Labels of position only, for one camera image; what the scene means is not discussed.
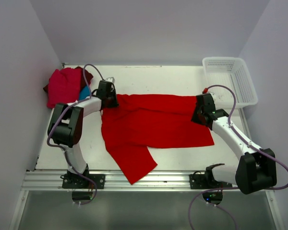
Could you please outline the bright red t shirt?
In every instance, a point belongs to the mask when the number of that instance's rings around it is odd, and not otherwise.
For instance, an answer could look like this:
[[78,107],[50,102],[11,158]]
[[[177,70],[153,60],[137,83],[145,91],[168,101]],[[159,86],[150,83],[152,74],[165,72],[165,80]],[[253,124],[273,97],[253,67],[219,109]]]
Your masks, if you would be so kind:
[[210,130],[191,121],[195,96],[119,94],[119,106],[104,108],[101,133],[107,152],[130,184],[157,163],[148,148],[193,148],[214,145]]

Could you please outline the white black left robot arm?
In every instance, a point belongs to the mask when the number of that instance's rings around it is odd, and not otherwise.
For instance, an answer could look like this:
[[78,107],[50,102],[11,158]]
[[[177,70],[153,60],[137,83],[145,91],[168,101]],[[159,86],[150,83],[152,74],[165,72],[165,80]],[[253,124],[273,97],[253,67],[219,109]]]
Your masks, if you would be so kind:
[[68,165],[67,173],[63,176],[65,183],[87,186],[92,181],[79,144],[83,119],[105,108],[119,106],[114,82],[114,78],[101,80],[98,88],[85,99],[69,104],[58,103],[53,110],[47,145],[63,152]]

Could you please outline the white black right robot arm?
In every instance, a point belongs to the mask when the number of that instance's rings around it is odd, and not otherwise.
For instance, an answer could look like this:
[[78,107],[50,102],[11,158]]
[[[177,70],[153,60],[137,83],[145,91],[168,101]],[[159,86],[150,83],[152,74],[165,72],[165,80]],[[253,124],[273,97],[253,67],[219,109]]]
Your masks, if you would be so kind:
[[222,182],[235,184],[244,194],[273,187],[277,183],[276,162],[271,149],[262,149],[247,138],[234,123],[228,121],[228,113],[216,109],[209,93],[196,96],[192,122],[208,127],[218,134],[235,153],[239,163],[235,166],[218,163],[205,170],[205,179],[211,188]]

